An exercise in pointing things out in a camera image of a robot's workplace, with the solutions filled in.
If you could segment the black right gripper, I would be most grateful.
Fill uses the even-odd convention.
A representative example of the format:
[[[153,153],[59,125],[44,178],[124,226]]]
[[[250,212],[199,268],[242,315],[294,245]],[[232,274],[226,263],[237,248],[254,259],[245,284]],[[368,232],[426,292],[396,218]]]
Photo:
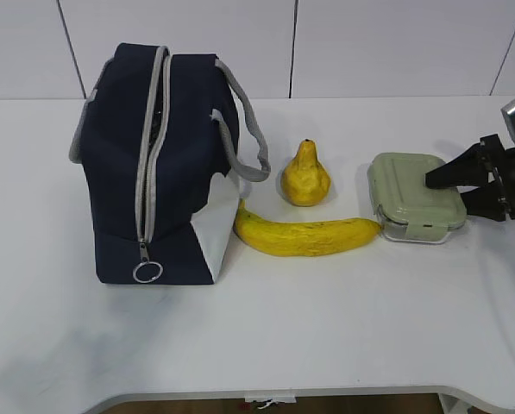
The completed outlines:
[[[485,136],[451,162],[426,173],[425,185],[477,187],[461,193],[468,216],[515,220],[515,147],[505,149],[498,135]]]

